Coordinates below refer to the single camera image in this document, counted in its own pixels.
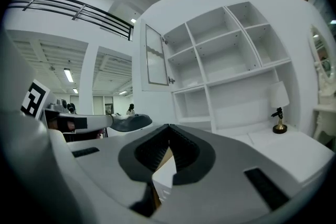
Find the white column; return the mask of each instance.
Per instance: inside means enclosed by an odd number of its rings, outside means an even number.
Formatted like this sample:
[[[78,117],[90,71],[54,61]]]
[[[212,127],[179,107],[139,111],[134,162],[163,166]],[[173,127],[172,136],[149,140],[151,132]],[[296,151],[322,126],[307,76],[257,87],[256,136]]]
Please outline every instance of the white column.
[[[105,115],[105,96],[103,96],[103,115]]]
[[[79,83],[79,112],[84,115],[93,115],[92,85],[95,71],[97,44],[89,44],[85,52],[82,72]]]

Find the white shelf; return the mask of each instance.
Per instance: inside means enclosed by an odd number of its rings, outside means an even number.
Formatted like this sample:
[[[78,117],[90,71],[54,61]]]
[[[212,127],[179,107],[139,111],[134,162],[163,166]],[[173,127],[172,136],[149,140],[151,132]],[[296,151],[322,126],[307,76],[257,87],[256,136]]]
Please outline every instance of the white shelf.
[[[174,94],[179,94],[179,93],[187,93],[187,92],[195,92],[198,90],[204,89],[203,84],[191,86],[191,87],[184,87],[182,89],[179,89],[178,91],[174,91]]]
[[[260,67],[257,55],[242,31],[233,31],[196,46],[207,81]]]
[[[167,61],[168,74],[175,80],[173,91],[199,86],[203,83],[195,49],[183,50]]]
[[[169,55],[174,55],[182,50],[193,47],[185,24],[182,24],[164,35],[168,41]]]
[[[261,27],[261,26],[267,26],[269,25],[269,23],[263,23],[263,24],[258,24],[258,25],[252,25],[252,26],[248,26],[248,27],[244,27],[245,30],[248,30],[248,29],[252,29],[252,28],[255,28],[255,27]]]
[[[288,59],[283,44],[270,25],[255,26],[248,28],[246,31],[258,51],[263,65]]]
[[[235,15],[243,27],[267,23],[265,17],[250,2],[231,5],[227,8]]]
[[[176,114],[181,123],[210,121],[205,89],[193,88],[192,91],[174,94]]]
[[[190,20],[187,25],[196,44],[239,29],[231,14],[222,7]]]
[[[265,122],[274,110],[269,87],[278,81],[275,70],[254,77],[209,87],[216,130]]]
[[[271,63],[270,65],[268,65],[266,67],[257,68],[257,69],[251,70],[251,71],[246,71],[246,72],[243,72],[243,73],[240,73],[240,74],[235,74],[233,76],[228,76],[228,77],[224,77],[224,78],[221,78],[221,79],[218,79],[218,80],[215,80],[215,81],[207,82],[206,85],[216,86],[216,85],[220,85],[220,84],[225,84],[225,83],[234,82],[234,81],[237,81],[237,80],[257,76],[259,74],[269,72],[270,70],[274,69],[275,67],[285,65],[289,62],[291,62],[290,59],[287,59],[287,60],[284,60],[284,61],[281,61],[281,62],[277,62],[277,63]]]
[[[210,122],[210,116],[203,117],[190,117],[178,119],[180,123],[193,123],[193,122]]]
[[[184,49],[168,58],[168,61],[173,65],[185,65],[191,61],[196,60],[196,54],[194,48]]]

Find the white mirror frame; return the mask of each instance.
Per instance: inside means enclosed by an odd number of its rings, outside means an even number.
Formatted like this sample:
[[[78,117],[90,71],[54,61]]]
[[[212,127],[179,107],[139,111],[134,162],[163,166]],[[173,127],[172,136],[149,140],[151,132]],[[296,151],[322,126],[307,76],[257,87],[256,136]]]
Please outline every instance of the white mirror frame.
[[[315,30],[322,42],[324,43],[324,46],[326,48],[326,51],[329,56],[329,62],[330,62],[330,76],[326,74],[322,63],[320,61],[319,55],[317,53],[315,42],[312,34],[312,30]],[[331,104],[334,100],[334,93],[336,91],[336,82],[335,82],[335,58],[332,54],[329,44],[326,42],[325,38],[321,35],[321,32],[318,30],[318,28],[314,27],[313,25],[309,29],[309,45],[311,52],[314,57],[314,65],[316,68],[316,71],[318,73],[318,79],[319,79],[319,103],[320,104]]]

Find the fluorescent light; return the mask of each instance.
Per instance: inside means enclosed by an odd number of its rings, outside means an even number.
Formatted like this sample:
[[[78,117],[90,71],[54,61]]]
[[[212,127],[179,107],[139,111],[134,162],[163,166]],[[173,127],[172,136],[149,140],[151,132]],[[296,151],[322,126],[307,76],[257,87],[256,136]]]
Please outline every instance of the fluorescent light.
[[[71,76],[71,73],[70,73],[70,69],[69,68],[65,68],[64,69],[64,73],[67,76],[69,82],[73,82],[73,79],[72,79],[72,76]]]

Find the white wall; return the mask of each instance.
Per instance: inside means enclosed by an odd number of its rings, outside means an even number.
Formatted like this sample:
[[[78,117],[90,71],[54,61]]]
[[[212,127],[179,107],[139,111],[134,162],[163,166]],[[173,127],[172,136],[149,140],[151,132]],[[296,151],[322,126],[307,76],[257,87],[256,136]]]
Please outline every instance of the white wall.
[[[105,115],[105,107],[103,104],[103,96],[93,97],[93,114],[94,115]]]
[[[212,9],[224,5],[251,1],[270,22],[291,60],[293,77],[297,86],[288,92],[296,105],[291,105],[291,116],[297,128],[312,135],[314,131],[313,108],[318,103],[317,74],[308,44],[308,34],[314,24],[333,48],[335,41],[319,12],[304,0],[161,0],[152,5],[140,19],[166,34],[178,25]],[[140,24],[134,28],[133,43],[136,45],[132,59],[132,78],[135,106],[138,113],[148,114],[155,123],[175,120],[173,100],[169,92],[145,92],[141,89],[140,72]]]
[[[125,97],[122,95],[113,97],[113,107],[115,113],[126,115],[126,112],[130,107],[130,104],[134,104],[133,99],[130,97]],[[135,113],[138,113],[136,104],[134,104],[134,111]]]

